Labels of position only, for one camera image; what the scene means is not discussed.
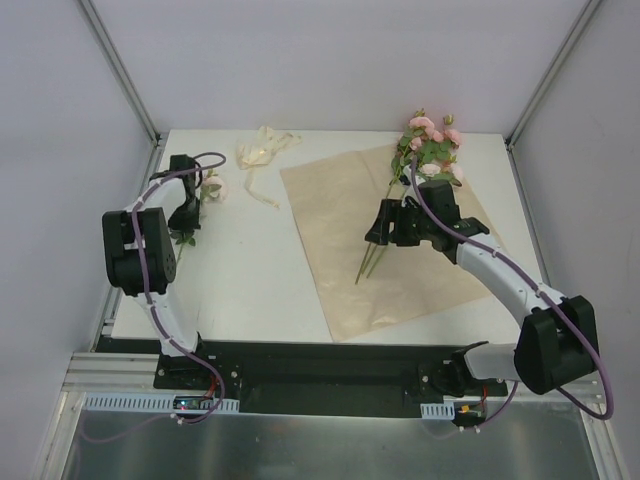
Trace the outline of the pink fake flower stem four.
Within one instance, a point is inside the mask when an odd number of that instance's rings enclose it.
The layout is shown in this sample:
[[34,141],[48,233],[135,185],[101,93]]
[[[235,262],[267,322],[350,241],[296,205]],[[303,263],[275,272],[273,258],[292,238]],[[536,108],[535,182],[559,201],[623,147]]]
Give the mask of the pink fake flower stem four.
[[202,180],[198,192],[198,219],[193,221],[193,227],[191,229],[186,227],[180,229],[170,228],[170,236],[175,240],[175,245],[178,247],[177,262],[181,260],[186,246],[196,246],[197,232],[202,228],[202,223],[206,218],[206,205],[223,202],[228,195],[228,187],[215,171],[211,171]]

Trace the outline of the kraft wrapping paper sheet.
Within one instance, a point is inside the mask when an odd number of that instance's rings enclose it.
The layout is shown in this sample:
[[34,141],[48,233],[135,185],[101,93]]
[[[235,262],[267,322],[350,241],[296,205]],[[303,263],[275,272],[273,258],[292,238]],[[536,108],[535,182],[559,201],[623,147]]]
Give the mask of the kraft wrapping paper sheet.
[[519,328],[507,309],[427,241],[377,248],[373,272],[358,272],[381,200],[403,193],[388,185],[394,150],[350,151],[281,172],[332,338],[413,326],[412,343],[516,341]]

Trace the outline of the pink fake flower stem one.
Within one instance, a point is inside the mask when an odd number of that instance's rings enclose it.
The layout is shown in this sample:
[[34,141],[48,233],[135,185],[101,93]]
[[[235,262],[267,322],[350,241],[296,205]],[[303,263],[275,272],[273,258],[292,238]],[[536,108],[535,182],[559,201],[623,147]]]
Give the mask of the pink fake flower stem one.
[[[455,116],[447,114],[440,123],[432,121],[435,123],[435,129],[423,137],[422,146],[418,150],[410,151],[410,156],[403,162],[403,170],[399,181],[392,191],[397,185],[407,183],[406,180],[402,180],[402,177],[405,175],[405,168],[409,167],[413,160],[417,162],[418,177],[420,179],[446,180],[456,187],[462,185],[464,175],[457,162],[457,152],[462,144],[462,136],[454,128]],[[395,164],[396,162],[392,158],[391,174],[392,167]]]

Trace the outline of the pink fake flower stem three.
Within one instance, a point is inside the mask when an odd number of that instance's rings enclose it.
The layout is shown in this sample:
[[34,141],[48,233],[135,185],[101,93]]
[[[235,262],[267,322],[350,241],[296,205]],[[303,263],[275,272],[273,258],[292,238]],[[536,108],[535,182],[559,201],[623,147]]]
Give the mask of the pink fake flower stem three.
[[373,225],[365,234],[367,248],[358,272],[373,272],[382,257],[378,247],[417,247],[424,241],[455,264],[464,228],[454,195],[459,179],[439,162],[420,164],[412,159],[396,164],[393,170],[389,186],[401,185],[405,190],[398,198],[381,200]]

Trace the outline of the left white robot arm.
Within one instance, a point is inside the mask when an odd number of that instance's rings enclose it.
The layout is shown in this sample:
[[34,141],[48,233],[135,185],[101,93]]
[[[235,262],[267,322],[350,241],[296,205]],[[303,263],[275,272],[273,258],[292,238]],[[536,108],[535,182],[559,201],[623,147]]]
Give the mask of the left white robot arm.
[[170,158],[141,196],[123,210],[102,216],[105,266],[110,284],[133,298],[159,338],[158,373],[174,373],[188,388],[204,387],[210,363],[198,355],[201,337],[184,312],[173,286],[178,270],[174,245],[191,240],[200,228],[196,190],[203,175],[185,154]]

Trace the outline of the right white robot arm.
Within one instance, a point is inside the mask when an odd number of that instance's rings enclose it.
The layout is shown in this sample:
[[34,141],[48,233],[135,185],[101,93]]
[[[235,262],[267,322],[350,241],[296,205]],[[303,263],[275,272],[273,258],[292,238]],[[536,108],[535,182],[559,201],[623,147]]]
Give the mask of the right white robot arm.
[[487,226],[475,217],[461,216],[448,182],[421,181],[400,199],[382,200],[365,239],[398,247],[430,242],[479,280],[520,327],[514,344],[480,341],[454,351],[431,375],[439,392],[461,397],[487,380],[502,379],[521,382],[542,395],[596,371],[591,303],[534,281],[503,253]]

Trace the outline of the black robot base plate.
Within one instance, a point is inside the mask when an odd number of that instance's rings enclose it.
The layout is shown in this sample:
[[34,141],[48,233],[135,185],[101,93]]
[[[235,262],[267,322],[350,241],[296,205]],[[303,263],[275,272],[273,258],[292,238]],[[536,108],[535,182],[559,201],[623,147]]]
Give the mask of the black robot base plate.
[[158,359],[157,389],[214,386],[243,413],[417,418],[445,397],[507,395],[495,380],[456,387],[444,373],[452,346],[205,341],[197,358]]

